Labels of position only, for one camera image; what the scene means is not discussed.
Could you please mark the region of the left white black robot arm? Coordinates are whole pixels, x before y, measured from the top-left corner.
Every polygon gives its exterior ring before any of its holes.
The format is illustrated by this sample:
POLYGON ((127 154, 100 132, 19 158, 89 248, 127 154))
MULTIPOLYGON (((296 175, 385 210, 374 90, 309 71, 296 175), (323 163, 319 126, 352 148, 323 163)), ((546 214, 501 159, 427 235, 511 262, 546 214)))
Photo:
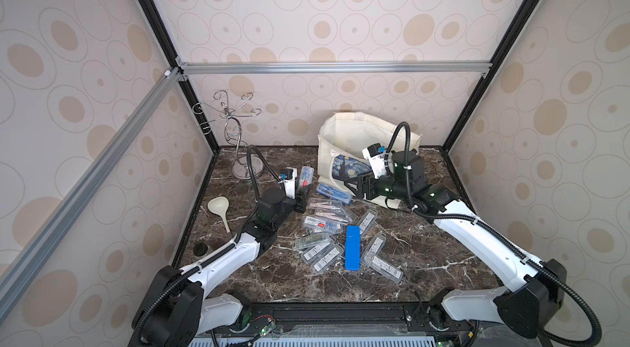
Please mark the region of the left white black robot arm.
POLYGON ((280 227, 305 212, 310 188, 293 176, 272 175, 277 186, 260 191, 254 176, 254 209, 221 248, 183 268, 165 266, 154 277, 132 321, 131 346, 187 346, 205 332, 238 322, 244 303, 230 294, 210 293, 229 276, 265 254, 280 227))

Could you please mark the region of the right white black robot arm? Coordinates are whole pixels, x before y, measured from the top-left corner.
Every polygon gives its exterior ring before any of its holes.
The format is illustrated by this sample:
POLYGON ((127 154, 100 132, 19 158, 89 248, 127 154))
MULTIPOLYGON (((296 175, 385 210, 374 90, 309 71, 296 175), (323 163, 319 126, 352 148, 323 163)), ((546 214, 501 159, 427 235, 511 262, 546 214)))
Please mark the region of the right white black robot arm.
POLYGON ((521 249, 484 222, 453 191, 429 184, 423 158, 412 148, 413 133, 408 123, 394 128, 387 146, 380 145, 380 138, 363 124, 356 124, 341 135, 347 142, 345 151, 362 155, 372 165, 369 173, 346 179, 345 187, 359 199, 399 201, 412 214, 456 238, 502 283, 490 290, 443 291, 428 309, 436 322, 445 317, 498 322, 528 339, 546 337, 565 346, 599 344, 603 335, 600 321, 567 284, 566 269, 561 263, 553 259, 543 261, 521 249), (567 298, 582 309, 590 323, 591 334, 583 340, 560 337, 545 329, 567 298))

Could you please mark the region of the small clear case red label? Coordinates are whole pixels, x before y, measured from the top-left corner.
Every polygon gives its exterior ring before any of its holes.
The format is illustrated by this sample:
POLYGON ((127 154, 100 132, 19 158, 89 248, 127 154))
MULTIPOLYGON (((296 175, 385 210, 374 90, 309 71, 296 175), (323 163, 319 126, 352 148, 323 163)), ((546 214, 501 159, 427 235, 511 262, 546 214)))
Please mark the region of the small clear case red label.
POLYGON ((313 183, 314 168, 303 166, 300 169, 299 188, 307 187, 313 183))

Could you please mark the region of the blue opaque case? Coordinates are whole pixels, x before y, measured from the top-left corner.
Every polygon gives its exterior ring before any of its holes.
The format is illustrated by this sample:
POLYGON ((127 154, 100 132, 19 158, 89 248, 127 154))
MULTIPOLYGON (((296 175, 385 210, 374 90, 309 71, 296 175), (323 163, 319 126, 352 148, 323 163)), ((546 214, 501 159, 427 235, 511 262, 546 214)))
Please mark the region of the blue opaque case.
POLYGON ((356 272, 360 268, 361 232, 358 226, 346 227, 345 269, 356 272))

